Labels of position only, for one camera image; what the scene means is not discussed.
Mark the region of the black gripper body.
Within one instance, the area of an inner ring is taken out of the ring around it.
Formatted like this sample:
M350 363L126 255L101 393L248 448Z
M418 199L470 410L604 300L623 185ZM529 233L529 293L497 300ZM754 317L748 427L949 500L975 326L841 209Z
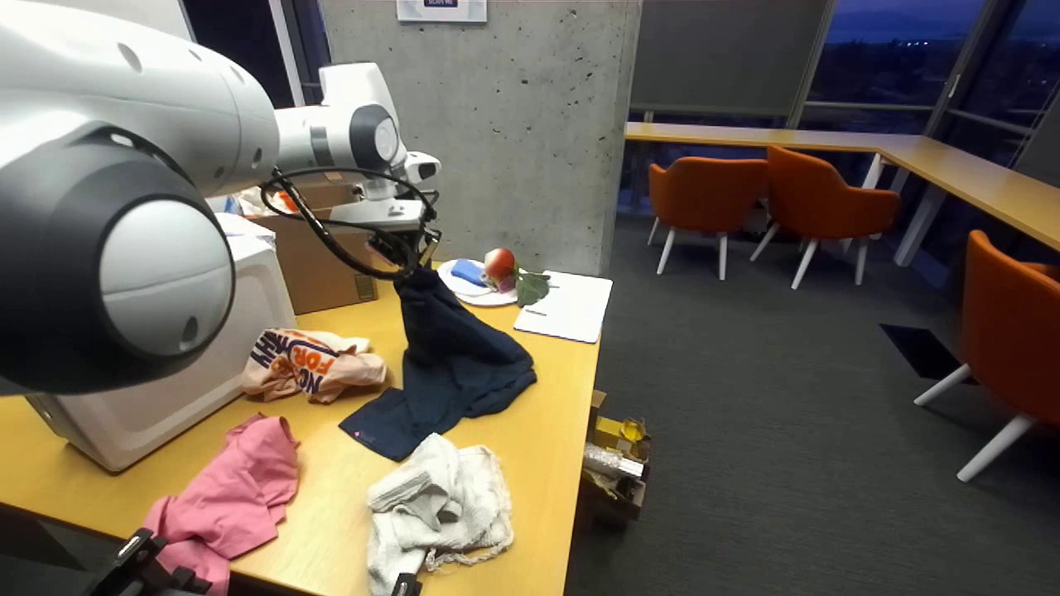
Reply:
M369 249L383 263L389 275L412 272L436 242L432 233L435 203L427 196L350 199L327 212L338 228L369 236Z

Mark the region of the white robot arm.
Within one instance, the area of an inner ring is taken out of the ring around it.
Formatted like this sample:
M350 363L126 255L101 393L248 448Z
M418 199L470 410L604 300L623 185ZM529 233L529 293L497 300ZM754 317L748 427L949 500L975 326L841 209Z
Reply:
M190 367L234 307L214 196L341 177L395 278L436 242L425 182L374 64L317 74L275 107L234 60L82 7L0 4L0 379L91 393Z

